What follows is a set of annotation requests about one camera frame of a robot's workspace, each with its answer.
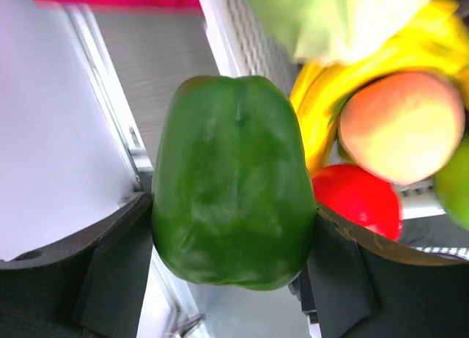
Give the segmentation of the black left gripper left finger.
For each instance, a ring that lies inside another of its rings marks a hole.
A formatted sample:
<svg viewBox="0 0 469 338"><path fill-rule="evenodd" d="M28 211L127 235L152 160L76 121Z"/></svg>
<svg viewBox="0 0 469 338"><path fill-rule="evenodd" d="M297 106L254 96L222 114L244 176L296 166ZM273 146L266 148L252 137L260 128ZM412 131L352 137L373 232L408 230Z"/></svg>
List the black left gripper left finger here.
<svg viewBox="0 0 469 338"><path fill-rule="evenodd" d="M152 199L1 262L2 337L135 337L152 253Z"/></svg>

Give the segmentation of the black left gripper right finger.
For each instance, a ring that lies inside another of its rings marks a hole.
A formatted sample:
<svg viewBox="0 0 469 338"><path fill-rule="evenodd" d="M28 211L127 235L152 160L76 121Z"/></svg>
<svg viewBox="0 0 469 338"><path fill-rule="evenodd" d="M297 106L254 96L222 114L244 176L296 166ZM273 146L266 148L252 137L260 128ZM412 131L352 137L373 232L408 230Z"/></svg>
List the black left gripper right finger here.
<svg viewBox="0 0 469 338"><path fill-rule="evenodd" d="M308 260L323 337L467 337L468 261L394 242L317 206Z"/></svg>

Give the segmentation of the green watermelon ball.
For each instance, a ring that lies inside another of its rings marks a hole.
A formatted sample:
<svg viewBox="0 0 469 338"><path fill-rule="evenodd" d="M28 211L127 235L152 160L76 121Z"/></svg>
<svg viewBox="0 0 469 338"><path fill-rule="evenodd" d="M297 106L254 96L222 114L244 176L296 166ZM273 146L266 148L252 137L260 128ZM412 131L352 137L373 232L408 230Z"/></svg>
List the green watermelon ball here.
<svg viewBox="0 0 469 338"><path fill-rule="evenodd" d="M448 216L468 229L468 135L448 163L433 176L435 194Z"/></svg>

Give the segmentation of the green bell pepper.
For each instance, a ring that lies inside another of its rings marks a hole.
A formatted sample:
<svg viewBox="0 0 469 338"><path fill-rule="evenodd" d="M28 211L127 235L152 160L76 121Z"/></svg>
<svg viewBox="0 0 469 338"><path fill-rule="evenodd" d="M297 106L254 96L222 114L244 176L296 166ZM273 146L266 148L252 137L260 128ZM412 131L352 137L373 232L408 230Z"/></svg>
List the green bell pepper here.
<svg viewBox="0 0 469 338"><path fill-rule="evenodd" d="M155 248L194 284L276 290L311 251L316 218L300 129L261 76L199 76L174 93L152 178Z"/></svg>

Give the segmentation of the pale green cabbage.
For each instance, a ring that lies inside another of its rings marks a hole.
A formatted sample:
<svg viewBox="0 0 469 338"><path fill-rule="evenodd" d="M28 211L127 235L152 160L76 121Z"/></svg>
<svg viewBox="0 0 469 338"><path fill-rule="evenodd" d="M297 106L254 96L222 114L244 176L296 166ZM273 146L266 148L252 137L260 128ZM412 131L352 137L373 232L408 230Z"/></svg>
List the pale green cabbage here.
<svg viewBox="0 0 469 338"><path fill-rule="evenodd" d="M248 0L296 62L352 64L370 56L431 0Z"/></svg>

